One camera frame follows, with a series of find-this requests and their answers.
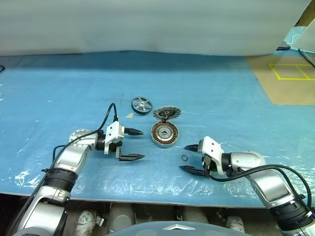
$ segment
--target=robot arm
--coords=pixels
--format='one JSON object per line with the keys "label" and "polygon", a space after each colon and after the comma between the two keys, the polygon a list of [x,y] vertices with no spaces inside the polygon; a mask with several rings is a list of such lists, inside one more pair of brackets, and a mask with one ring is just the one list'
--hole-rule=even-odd
{"label": "robot arm", "polygon": [[[203,154],[203,170],[190,166],[181,167],[194,175],[211,177],[210,171],[217,171],[219,175],[232,177],[266,165],[264,157],[257,152],[224,153],[221,145],[208,136],[200,140],[198,145],[186,146],[185,149]],[[261,170],[247,175],[246,178],[272,213],[284,236],[315,236],[314,214],[278,173],[273,170]]]}
{"label": "robot arm", "polygon": [[67,216],[66,203],[89,151],[102,150],[106,154],[116,151],[116,158],[120,161],[133,161],[144,157],[141,154],[121,155],[120,148],[125,133],[143,134],[139,130],[125,128],[118,121],[108,126],[106,134],[87,129],[74,131],[69,141],[79,139],[58,155],[53,168],[44,170],[47,174],[43,184],[22,216],[14,236],[61,236]]}

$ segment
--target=black cable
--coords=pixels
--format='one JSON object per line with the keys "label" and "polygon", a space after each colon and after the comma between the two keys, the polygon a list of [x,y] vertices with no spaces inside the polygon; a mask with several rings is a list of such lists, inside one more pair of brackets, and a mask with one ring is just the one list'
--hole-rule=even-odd
{"label": "black cable", "polygon": [[[74,142],[78,141],[79,139],[82,139],[82,138],[84,138],[84,137],[86,137],[86,136],[89,136],[89,135],[92,135],[92,134],[95,134],[95,133],[99,132],[99,131],[103,128],[104,124],[106,123],[106,121],[107,121],[107,119],[108,119],[108,116],[109,116],[109,113],[110,113],[110,110],[111,110],[112,107],[114,107],[114,112],[115,112],[115,114],[114,114],[114,121],[118,120],[116,105],[115,105],[115,103],[112,103],[112,104],[110,104],[110,106],[109,106],[109,108],[108,108],[108,110],[107,110],[107,113],[106,113],[106,115],[105,115],[105,117],[104,117],[104,120],[103,120],[101,126],[100,126],[97,130],[92,131],[92,132],[87,133],[87,134],[84,134],[84,135],[81,135],[81,136],[79,136],[78,138],[75,138],[75,139],[72,140],[71,142],[67,143],[66,145],[59,145],[59,146],[63,146],[63,148],[60,150],[60,152],[57,154],[57,157],[55,157],[55,158],[54,158],[54,152],[53,152],[53,159],[54,159],[54,160],[53,160],[53,162],[52,162],[52,164],[51,164],[51,166],[50,166],[49,169],[52,169],[52,168],[54,167],[56,161],[58,160],[58,158],[60,157],[60,155],[62,154],[62,152],[63,152],[68,146],[70,146],[72,143],[74,143]],[[32,194],[30,195],[30,197],[27,199],[27,201],[26,201],[25,204],[23,205],[22,209],[20,210],[20,212],[18,213],[17,217],[15,218],[15,220],[13,221],[12,225],[10,226],[10,228],[9,228],[9,230],[8,230],[8,233],[7,233],[8,236],[11,236],[11,235],[12,235],[12,231],[13,231],[13,229],[15,228],[17,222],[20,220],[21,216],[25,213],[25,211],[26,211],[27,208],[29,207],[31,201],[34,199],[34,196],[35,196],[36,193],[38,192],[39,188],[42,186],[42,184],[43,184],[44,180],[46,179],[47,175],[48,175],[48,172],[46,172],[46,174],[44,175],[44,177],[41,179],[41,181],[40,181],[39,184],[37,185],[36,189],[32,192]]]}
{"label": "black cable", "polygon": [[260,172],[260,171],[264,171],[264,170],[269,170],[269,169],[276,169],[276,168],[282,168],[282,169],[287,169],[289,171],[292,171],[293,173],[295,173],[299,178],[300,180],[303,182],[305,188],[306,188],[306,192],[307,192],[307,206],[309,209],[312,209],[312,193],[311,193],[311,189],[309,187],[309,185],[307,184],[306,180],[303,178],[303,176],[298,173],[295,169],[293,168],[290,168],[288,166],[283,166],[283,165],[264,165],[264,166],[258,166],[258,167],[255,167],[255,168],[252,168],[250,170],[247,170],[247,171],[244,171],[236,176],[232,176],[232,177],[229,177],[229,178],[215,178],[211,175],[209,175],[209,177],[215,181],[218,181],[218,182],[227,182],[227,181],[232,181],[232,180],[236,180],[236,179],[239,179],[239,178],[242,178],[242,177],[246,177],[248,175],[251,175],[251,174],[254,174],[254,173],[257,173],[257,172]]}
{"label": "black cable", "polygon": [[61,148],[61,147],[64,147],[64,145],[59,145],[59,146],[55,146],[54,150],[53,150],[53,161],[55,160],[55,157],[56,157],[56,150],[58,148]]}
{"label": "black cable", "polygon": [[309,64],[311,64],[312,67],[315,68],[314,62],[310,61],[310,60],[304,55],[304,51],[302,52],[300,49],[299,49],[298,51],[299,51],[299,54],[300,54],[302,57],[304,57],[304,59],[305,59]]}
{"label": "black cable", "polygon": [[100,130],[104,127],[104,125],[105,125],[105,123],[106,123],[106,121],[107,121],[107,118],[108,118],[108,116],[109,116],[109,113],[110,113],[110,110],[112,109],[112,107],[114,107],[114,113],[115,113],[115,114],[114,114],[114,120],[113,120],[113,122],[115,122],[115,121],[118,120],[116,105],[115,105],[115,103],[112,103],[112,104],[110,104],[110,106],[109,106],[109,108],[108,108],[108,110],[107,110],[107,112],[106,112],[105,118],[104,118],[102,124],[100,125],[100,127],[97,129],[97,131],[100,131]]}
{"label": "black cable", "polygon": [[296,199],[299,201],[299,203],[302,204],[306,209],[309,209],[312,213],[315,213],[314,210],[312,208],[309,208],[305,204],[305,202],[302,200],[304,198],[304,196],[303,196],[303,198],[301,198],[301,195],[299,195],[296,192],[295,188],[293,187],[293,184],[291,183],[291,181],[290,181],[289,177],[286,175],[286,173],[283,170],[281,170],[280,168],[275,168],[275,170],[279,171],[283,175],[283,177],[285,178],[287,184],[289,185],[290,189],[292,190],[293,195],[296,197]]}
{"label": "black cable", "polygon": [[3,65],[0,65],[0,72],[4,71],[5,67]]}

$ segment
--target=white backdrop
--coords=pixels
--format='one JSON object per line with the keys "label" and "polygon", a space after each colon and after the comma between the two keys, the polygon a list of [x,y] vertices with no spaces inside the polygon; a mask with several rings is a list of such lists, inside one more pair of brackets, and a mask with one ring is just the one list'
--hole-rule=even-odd
{"label": "white backdrop", "polygon": [[0,56],[116,50],[261,55],[311,0],[0,0]]}

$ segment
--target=pulley wheel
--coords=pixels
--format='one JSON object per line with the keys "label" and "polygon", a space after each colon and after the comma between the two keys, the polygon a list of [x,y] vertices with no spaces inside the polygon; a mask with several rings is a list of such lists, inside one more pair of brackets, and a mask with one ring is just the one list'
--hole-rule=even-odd
{"label": "pulley wheel", "polygon": [[138,114],[146,115],[152,110],[152,102],[144,97],[135,97],[131,102],[131,108]]}
{"label": "pulley wheel", "polygon": [[151,136],[153,141],[161,148],[169,148],[178,138],[178,129],[169,122],[158,122],[152,126]]}

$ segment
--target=blue table mat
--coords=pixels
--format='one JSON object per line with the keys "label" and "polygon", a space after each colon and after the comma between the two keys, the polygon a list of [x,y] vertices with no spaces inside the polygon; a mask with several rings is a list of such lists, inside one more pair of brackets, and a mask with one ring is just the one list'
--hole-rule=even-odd
{"label": "blue table mat", "polygon": [[[72,190],[74,198],[261,207],[244,178],[221,183],[178,167],[201,167],[201,156],[183,147],[207,135],[226,152],[254,150],[268,164],[293,167],[314,196],[315,107],[273,105],[244,57],[108,52],[0,57],[0,64],[6,67],[0,73],[2,193],[30,194],[41,170],[50,166],[54,146],[65,144],[73,130],[98,128],[115,102],[120,122],[145,132],[125,136],[123,153],[146,157],[119,162],[114,154],[91,152]],[[150,99],[154,109],[182,109],[172,121],[180,131],[175,146],[162,149],[153,143],[150,130],[157,120],[152,113],[126,118],[136,96]],[[299,179],[289,176],[306,194]]]}

